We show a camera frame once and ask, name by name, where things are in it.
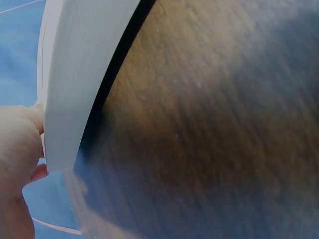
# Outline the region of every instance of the blue surface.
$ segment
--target blue surface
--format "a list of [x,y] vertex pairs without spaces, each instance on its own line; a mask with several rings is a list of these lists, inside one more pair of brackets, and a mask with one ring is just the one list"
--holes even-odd
[[[0,12],[32,0],[0,0]],[[0,14],[0,105],[31,106],[36,102],[36,56],[45,1]],[[24,190],[32,217],[78,230],[60,173]],[[80,239],[34,223],[37,239]]]

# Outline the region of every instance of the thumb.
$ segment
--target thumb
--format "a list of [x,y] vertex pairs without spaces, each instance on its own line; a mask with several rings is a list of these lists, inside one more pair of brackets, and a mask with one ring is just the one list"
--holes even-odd
[[39,135],[43,134],[44,126],[43,126],[43,119],[44,119],[44,112],[43,112],[43,103],[37,102],[35,105],[29,107],[30,114],[28,115],[32,122],[34,123],[35,127],[39,131]]

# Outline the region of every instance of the hand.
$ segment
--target hand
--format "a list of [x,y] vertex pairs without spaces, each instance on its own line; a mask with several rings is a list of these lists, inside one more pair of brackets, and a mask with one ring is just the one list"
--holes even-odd
[[42,105],[0,107],[0,238],[34,238],[22,189],[48,175],[45,164],[37,165],[42,133]]

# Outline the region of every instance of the finger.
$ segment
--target finger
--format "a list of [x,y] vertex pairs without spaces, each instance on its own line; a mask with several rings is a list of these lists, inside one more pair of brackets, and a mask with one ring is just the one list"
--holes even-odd
[[35,105],[31,106],[30,108],[29,117],[33,121],[35,127],[39,131],[39,135],[43,134],[44,126],[43,126],[43,103],[36,103]]
[[46,164],[39,164],[37,165],[34,173],[31,175],[28,184],[45,178],[48,175],[49,173],[47,171]]

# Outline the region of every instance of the dark wood grain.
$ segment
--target dark wood grain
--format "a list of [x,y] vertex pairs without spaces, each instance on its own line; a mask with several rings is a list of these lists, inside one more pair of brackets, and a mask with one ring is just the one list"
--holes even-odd
[[90,239],[319,237],[319,0],[158,0],[74,171]]

